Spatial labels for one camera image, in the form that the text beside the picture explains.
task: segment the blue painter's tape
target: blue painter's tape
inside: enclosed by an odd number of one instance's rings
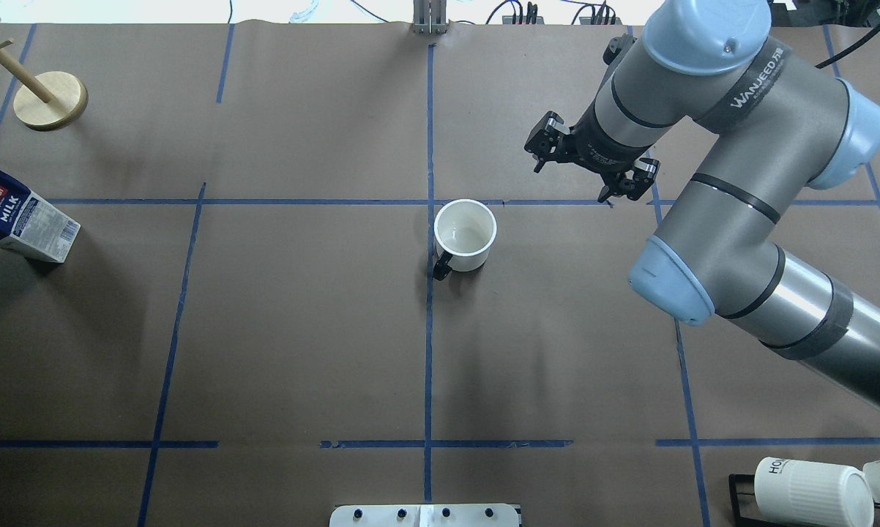
[[[29,45],[33,42],[33,36],[36,34],[36,24],[31,24],[31,30],[27,34],[27,41],[24,43],[24,49],[20,51],[20,58],[18,59],[19,63],[24,63],[27,60],[27,53],[29,52]],[[0,110],[0,130],[1,123],[4,122],[4,115],[7,113],[7,107],[11,103],[11,96],[14,94],[14,88],[18,85],[18,80],[14,77],[11,77],[11,83],[7,87],[7,93],[4,94],[4,102],[1,104]]]
[[[166,415],[166,400],[170,394],[170,380],[173,376],[173,363],[176,359],[176,345],[179,343],[179,325],[183,318],[183,307],[186,306],[186,290],[190,280],[190,264],[193,261],[193,249],[196,246],[196,234],[199,231],[199,217],[203,211],[203,197],[206,195],[206,184],[199,187],[199,197],[196,203],[196,213],[193,216],[193,229],[190,233],[190,244],[186,249],[186,266],[183,267],[183,280],[179,286],[179,299],[176,300],[176,317],[173,320],[173,336],[170,338],[170,353],[166,358],[166,369],[163,373],[163,387],[160,392],[160,404],[157,408],[157,421],[153,430],[152,448],[148,459],[148,473],[144,482],[144,493],[141,496],[141,510],[138,514],[138,527],[144,527],[146,523],[146,511],[150,502],[150,490],[153,488],[153,476],[157,466],[157,451],[160,448],[160,438],[163,433],[163,417]]]
[[[506,440],[506,441],[433,441],[434,448],[565,448],[570,439]]]
[[[54,206],[195,206],[199,203],[199,200],[144,198],[56,198],[47,201]]]
[[[228,37],[225,38],[225,58],[222,60],[222,75],[219,77],[219,91],[216,93],[216,104],[222,104],[222,95],[225,94],[225,77],[228,74],[228,60],[232,54],[232,37],[235,36],[235,24],[228,25]]]
[[[433,53],[427,46],[427,321],[424,351],[424,503],[433,500]]]
[[[312,198],[209,198],[207,206],[426,206],[430,200],[353,200]]]
[[[681,390],[684,392],[684,405],[687,410],[687,432],[690,433],[690,449],[694,457],[694,476],[697,478],[697,496],[701,502],[701,519],[704,527],[710,527],[710,509],[707,504],[707,484],[704,481],[704,465],[701,463],[700,441],[697,438],[697,419],[694,417],[694,400],[690,393],[690,378],[687,374],[687,356],[684,351],[684,336],[681,324],[674,322],[674,333],[677,336],[677,354],[681,362]]]
[[[423,448],[421,440],[378,440],[378,441],[320,441],[320,448]]]
[[[757,437],[744,439],[700,439],[702,447],[732,446],[873,446],[880,444],[880,437]],[[687,439],[660,439],[655,446],[661,448],[683,448],[691,446]]]
[[[0,440],[0,448],[150,448],[151,441]],[[218,448],[219,441],[163,441],[161,448]]]

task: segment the metal bracket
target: metal bracket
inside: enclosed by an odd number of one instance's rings
[[[740,504],[740,496],[752,496],[753,483],[755,476],[752,474],[730,474],[730,505],[732,513],[734,513],[735,527],[784,527],[779,523],[771,523],[771,521],[756,520],[754,517],[742,516],[742,505]],[[746,500],[755,503],[755,499]]]
[[[509,504],[394,504],[341,506],[329,527],[521,527],[521,508]]]
[[[414,33],[447,33],[447,0],[414,0]]]

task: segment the light blue joint cover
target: light blue joint cover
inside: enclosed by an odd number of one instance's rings
[[[689,326],[700,326],[714,314],[714,301],[700,280],[660,237],[648,238],[628,272],[628,284],[642,298]]]
[[[838,80],[847,86],[847,126],[844,127],[834,157],[831,157],[821,174],[808,181],[811,189],[832,189],[846,182],[861,165],[873,159],[880,147],[879,105],[866,99],[848,81],[839,77]]]
[[[766,0],[665,0],[641,41],[668,70],[717,75],[751,61],[771,27]]]

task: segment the milk carton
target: milk carton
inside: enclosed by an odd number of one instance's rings
[[[62,264],[80,225],[0,171],[0,248]]]

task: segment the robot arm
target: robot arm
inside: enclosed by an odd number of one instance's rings
[[[804,186],[847,181],[880,146],[880,107],[768,36],[765,0],[665,0],[641,39],[614,40],[583,117],[547,113],[525,149],[599,173],[638,200],[644,152],[684,116],[719,135],[630,271],[691,326],[717,313],[880,409],[880,309],[768,241]],[[634,176],[628,179],[627,171]]]

